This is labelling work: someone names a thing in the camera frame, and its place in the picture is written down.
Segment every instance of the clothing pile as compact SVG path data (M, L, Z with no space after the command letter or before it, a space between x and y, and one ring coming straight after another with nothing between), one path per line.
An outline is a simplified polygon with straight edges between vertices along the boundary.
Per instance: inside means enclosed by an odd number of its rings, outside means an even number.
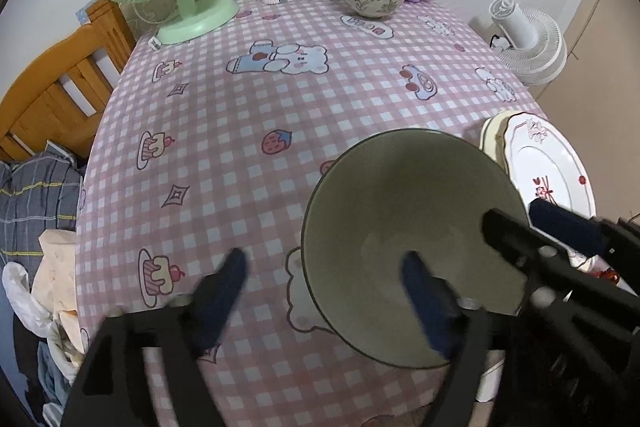
M2 285L22 325L46 340L38 345L38 380L49 398L42 415L57 427L86 349L76 305L76 232L46 230L40 246L44 255L31 292L27 270L18 263L4 266Z
M73 232L83 170L50 141L25 161L0 161L0 367L38 425L59 424L84 357Z

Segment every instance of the cream plate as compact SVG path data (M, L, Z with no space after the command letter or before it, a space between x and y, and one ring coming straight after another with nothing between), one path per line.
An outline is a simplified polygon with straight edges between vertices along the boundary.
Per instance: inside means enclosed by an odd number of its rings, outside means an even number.
M481 137L481 149L495 161L503 170L506 171L504 163L504 131L506 130L507 121L520 111L507 110L496 114L485 122Z
M502 169L461 139L401 129L356 144L316 187L303 224L303 270L322 317L372 359L444 365L405 295L401 259L416 250L461 296L513 314L525 278L482 239L494 207L527 220Z

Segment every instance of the wooden chair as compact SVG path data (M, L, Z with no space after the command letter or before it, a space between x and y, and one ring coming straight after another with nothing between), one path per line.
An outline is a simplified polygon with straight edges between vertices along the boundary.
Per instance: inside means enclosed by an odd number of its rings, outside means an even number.
M0 160L25 160L44 150L47 139L88 157L111 85L92 54L104 48L122 73L135 40L118 5L98 0L87 9L90 24L37 57L0 102ZM95 109L87 117L60 84L67 73Z

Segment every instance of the pink checkered tablecloth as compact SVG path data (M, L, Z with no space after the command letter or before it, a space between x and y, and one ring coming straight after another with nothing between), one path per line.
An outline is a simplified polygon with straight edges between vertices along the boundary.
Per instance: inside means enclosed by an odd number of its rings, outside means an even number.
M141 41L111 96L81 194L82 333L115 306L190 292L240 247L251 276L200 361L228 425L359 426L429 403L442 369L373 362L309 306L295 250L306 204L331 160L372 134L415 126L477 142L498 111L540 108L434 4L372 22L338 1L239 3L201 38L159 51ZM149 349L159 420L173 426L159 360Z

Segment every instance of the strawberry print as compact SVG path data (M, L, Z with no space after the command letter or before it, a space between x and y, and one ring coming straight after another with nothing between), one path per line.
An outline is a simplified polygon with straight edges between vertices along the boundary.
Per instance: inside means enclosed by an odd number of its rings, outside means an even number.
M271 131L262 139L262 152L274 155L286 151L291 147L291 136L292 134L289 131L283 131L282 129Z

